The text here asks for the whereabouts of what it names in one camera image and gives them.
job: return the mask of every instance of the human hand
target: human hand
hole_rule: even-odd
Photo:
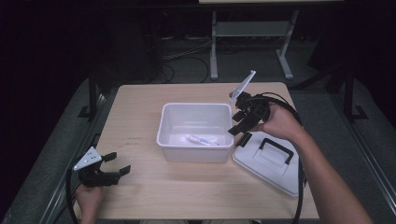
[[[81,184],[76,189],[76,199],[81,209],[81,224],[95,222],[104,195],[103,187],[88,188]]]
[[[304,133],[301,124],[284,107],[270,104],[271,114],[268,120],[257,124],[252,132],[265,132],[273,137],[292,140],[299,133]]]

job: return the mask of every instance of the human arm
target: human arm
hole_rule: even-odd
[[[95,223],[103,198],[103,187],[88,188],[81,184],[76,189],[76,199],[81,209],[81,224]]]
[[[323,223],[372,223],[342,177],[332,168],[314,139],[285,108],[272,104],[271,115],[252,131],[290,141],[296,148]]]

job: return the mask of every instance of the wooden table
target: wooden table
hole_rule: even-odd
[[[101,155],[118,157],[102,165],[131,173],[106,187],[99,212],[104,219],[273,219],[293,218],[297,199],[236,164],[166,161],[156,143],[166,103],[228,103],[237,83],[130,85],[120,87],[99,140]],[[271,91],[292,104],[283,83],[250,83],[251,94]],[[76,214],[80,217],[78,206]],[[304,189],[301,218],[318,218],[310,188]]]

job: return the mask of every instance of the black handle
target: black handle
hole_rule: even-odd
[[[293,156],[294,156],[294,152],[293,152],[293,151],[291,151],[290,149],[288,149],[288,148],[286,148],[286,147],[284,147],[284,146],[282,146],[282,145],[280,145],[280,144],[274,142],[273,140],[271,140],[271,139],[269,139],[269,138],[264,138],[264,140],[262,140],[262,144],[260,145],[259,149],[262,150],[262,149],[264,148],[265,143],[268,143],[268,144],[270,144],[270,145],[273,145],[274,147],[277,147],[278,149],[280,149],[280,150],[282,150],[282,151],[288,153],[289,156],[288,156],[288,158],[285,160],[285,163],[286,163],[287,165],[290,164],[291,158],[293,158]]]

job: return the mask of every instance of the white storage box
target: white storage box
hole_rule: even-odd
[[[232,125],[226,104],[166,104],[157,144],[168,161],[226,162],[233,147]]]

